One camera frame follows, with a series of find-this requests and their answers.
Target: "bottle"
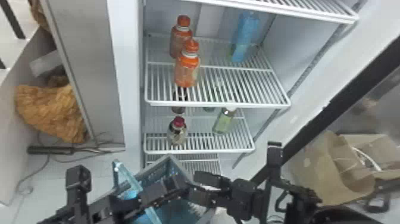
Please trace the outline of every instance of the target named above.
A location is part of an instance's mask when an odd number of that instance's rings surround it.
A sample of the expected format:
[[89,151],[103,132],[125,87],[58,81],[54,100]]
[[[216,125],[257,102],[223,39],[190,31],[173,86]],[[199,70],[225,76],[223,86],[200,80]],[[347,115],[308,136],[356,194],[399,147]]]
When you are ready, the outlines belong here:
[[183,117],[175,117],[168,126],[167,138],[172,146],[183,145],[186,140],[187,127]]
[[190,18],[187,15],[180,15],[177,24],[172,27],[170,40],[170,55],[176,58],[183,48],[183,43],[192,38],[192,31],[189,28]]
[[[187,101],[188,100],[188,92],[186,91],[186,88],[181,88],[178,87],[178,101]],[[176,101],[176,93],[174,92],[172,94],[172,100]],[[185,107],[171,107],[172,112],[176,114],[183,114],[186,111]]]
[[259,23],[258,16],[252,11],[245,11],[239,16],[239,24],[230,47],[231,62],[239,63],[246,59],[247,50]]
[[224,135],[228,133],[232,119],[235,116],[236,107],[224,107],[221,109],[217,120],[212,127],[212,132],[215,135]]
[[183,50],[176,58],[174,68],[175,83],[184,88],[196,85],[200,59],[197,55],[199,43],[190,39],[185,41]]

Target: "white cable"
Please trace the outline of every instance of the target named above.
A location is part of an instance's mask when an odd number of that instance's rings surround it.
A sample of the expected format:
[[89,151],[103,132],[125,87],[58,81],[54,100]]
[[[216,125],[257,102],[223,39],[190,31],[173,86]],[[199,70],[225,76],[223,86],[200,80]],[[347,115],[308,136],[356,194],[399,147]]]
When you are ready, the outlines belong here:
[[[336,158],[336,159],[334,159],[333,161],[336,161],[336,160],[351,160],[351,161],[354,161],[354,159],[352,159],[352,158]],[[344,172],[347,172],[347,171],[349,171],[349,170],[351,170],[351,169],[357,167],[357,165],[358,165],[358,163],[356,162],[356,163],[354,163],[353,165],[351,165],[349,168],[347,168],[347,169],[341,171],[339,174],[342,174],[342,173],[344,173]]]
[[374,168],[376,169],[376,171],[382,171],[382,168],[375,162],[375,160],[373,160],[369,155],[367,155],[366,153],[364,153],[363,151],[359,150],[358,148],[355,147],[351,147],[354,151],[360,153],[362,156],[364,156],[367,160],[369,160],[372,165],[374,166]]

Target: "refrigerator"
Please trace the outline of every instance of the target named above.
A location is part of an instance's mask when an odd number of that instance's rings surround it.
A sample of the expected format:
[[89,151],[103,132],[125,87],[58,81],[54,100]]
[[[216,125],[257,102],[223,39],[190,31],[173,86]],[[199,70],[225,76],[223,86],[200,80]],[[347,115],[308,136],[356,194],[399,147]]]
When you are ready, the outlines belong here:
[[[189,172],[230,178],[253,177],[265,165],[268,141],[282,143],[284,161],[306,146],[329,125],[322,121],[312,129],[313,121],[393,49],[400,34],[396,1],[42,0],[42,5],[92,138],[108,132],[123,140],[140,167],[173,154]],[[246,60],[233,63],[227,55],[245,11],[257,14],[260,23]],[[168,53],[179,15],[190,17],[201,59],[198,83],[180,101]],[[371,85],[384,76],[374,72]],[[217,80],[221,94],[213,91]],[[228,100],[232,92],[234,102]],[[237,107],[231,130],[215,136],[212,126],[228,106]],[[177,116],[171,107],[186,109],[187,140],[177,147],[166,136]]]

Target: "wire shelf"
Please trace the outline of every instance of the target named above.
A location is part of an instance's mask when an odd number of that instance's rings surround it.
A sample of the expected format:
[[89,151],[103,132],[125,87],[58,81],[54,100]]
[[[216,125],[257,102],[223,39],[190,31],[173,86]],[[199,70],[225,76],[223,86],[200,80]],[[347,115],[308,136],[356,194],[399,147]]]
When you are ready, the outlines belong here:
[[[146,164],[153,163],[154,161],[161,158],[163,155],[148,154],[145,157]],[[179,161],[218,161],[217,153],[207,154],[178,154],[174,155]]]
[[[215,119],[221,111],[221,108],[216,108],[212,112],[207,112],[202,107],[186,107],[184,113],[176,114],[171,110],[171,107],[153,107],[147,103],[144,103],[144,105],[146,122],[151,122],[154,117],[169,117],[171,118],[170,120],[173,120],[176,116],[181,116],[185,119]],[[240,108],[236,110],[235,117],[241,119],[245,118]]]
[[[186,154],[174,156],[191,175],[194,175],[195,171],[205,171],[221,175],[221,167],[217,154]],[[161,157],[162,155],[146,155],[146,165],[152,164]]]
[[146,154],[248,153],[255,149],[245,119],[234,118],[229,133],[215,136],[215,119],[186,119],[188,134],[183,145],[172,146],[165,133],[171,119],[154,117],[146,121],[143,150]]
[[[153,106],[182,107],[290,107],[278,78],[272,71],[200,68],[200,80],[187,88],[187,100],[178,101],[172,64],[147,64],[145,101]],[[218,88],[214,83],[221,83]]]
[[[233,63],[227,57],[230,51],[230,43],[228,41],[210,38],[194,39],[199,43],[200,67],[272,71],[265,52],[257,45],[249,47],[249,56],[245,61]],[[169,36],[151,33],[148,34],[147,41],[147,62],[149,64],[175,64],[175,59],[169,53]]]
[[360,17],[340,0],[183,0],[313,20],[352,24]]

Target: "green bottle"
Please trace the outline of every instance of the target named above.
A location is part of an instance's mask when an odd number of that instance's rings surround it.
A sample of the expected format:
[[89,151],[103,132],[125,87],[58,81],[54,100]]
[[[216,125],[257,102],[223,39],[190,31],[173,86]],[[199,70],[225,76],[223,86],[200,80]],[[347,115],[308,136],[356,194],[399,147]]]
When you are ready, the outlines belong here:
[[229,132],[230,124],[235,116],[236,107],[224,107],[221,109],[217,120],[212,127],[212,132],[215,135],[224,135]]

